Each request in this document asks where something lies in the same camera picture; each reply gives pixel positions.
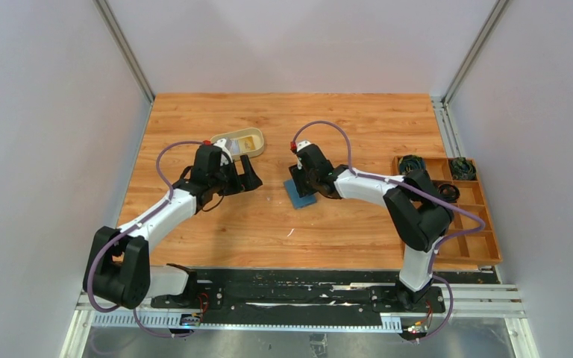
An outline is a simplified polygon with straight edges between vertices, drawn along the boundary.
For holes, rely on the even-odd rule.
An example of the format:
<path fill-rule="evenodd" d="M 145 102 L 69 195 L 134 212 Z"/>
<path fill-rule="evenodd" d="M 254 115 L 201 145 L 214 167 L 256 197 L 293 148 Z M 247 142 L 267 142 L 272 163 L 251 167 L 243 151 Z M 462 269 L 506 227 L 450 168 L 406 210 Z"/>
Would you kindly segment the blue card holder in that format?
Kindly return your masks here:
<path fill-rule="evenodd" d="M 284 188 L 289 196 L 292 206 L 296 209 L 309 207 L 317 202 L 315 195 L 300 196 L 293 179 L 284 181 Z"/>

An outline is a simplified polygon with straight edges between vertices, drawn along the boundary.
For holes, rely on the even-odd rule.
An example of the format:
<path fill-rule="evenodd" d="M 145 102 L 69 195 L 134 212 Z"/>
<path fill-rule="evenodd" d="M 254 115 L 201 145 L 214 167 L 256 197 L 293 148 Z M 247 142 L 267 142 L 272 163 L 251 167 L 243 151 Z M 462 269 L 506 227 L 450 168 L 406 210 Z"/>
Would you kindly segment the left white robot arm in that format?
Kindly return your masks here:
<path fill-rule="evenodd" d="M 136 309 L 146 298 L 166 297 L 181 308 L 200 296 L 195 270 L 178 264 L 154 266 L 152 251 L 178 225 L 208 204 L 262 186 L 247 154 L 232 154 L 224 144 L 199 142 L 194 162 L 167 186 L 164 196 L 135 219 L 119 227 L 103 226 L 93 237 L 83 290 L 92 307 L 110 313 Z"/>

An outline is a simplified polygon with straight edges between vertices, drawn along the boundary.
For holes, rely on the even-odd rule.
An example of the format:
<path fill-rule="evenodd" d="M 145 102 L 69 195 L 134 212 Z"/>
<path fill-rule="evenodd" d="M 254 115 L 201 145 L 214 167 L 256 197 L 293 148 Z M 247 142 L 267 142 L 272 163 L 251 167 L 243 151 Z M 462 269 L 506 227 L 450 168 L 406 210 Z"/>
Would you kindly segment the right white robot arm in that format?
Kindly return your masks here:
<path fill-rule="evenodd" d="M 428 172 L 414 169 L 404 176 L 381 177 L 347 165 L 334 166 L 319 146 L 308 141 L 291 142 L 290 149 L 297 157 L 289 173 L 299 197 L 320 194 L 387 209 L 405 245 L 403 266 L 395 283 L 396 301 L 403 310 L 417 310 L 433 283 L 435 246 L 454 219 Z"/>

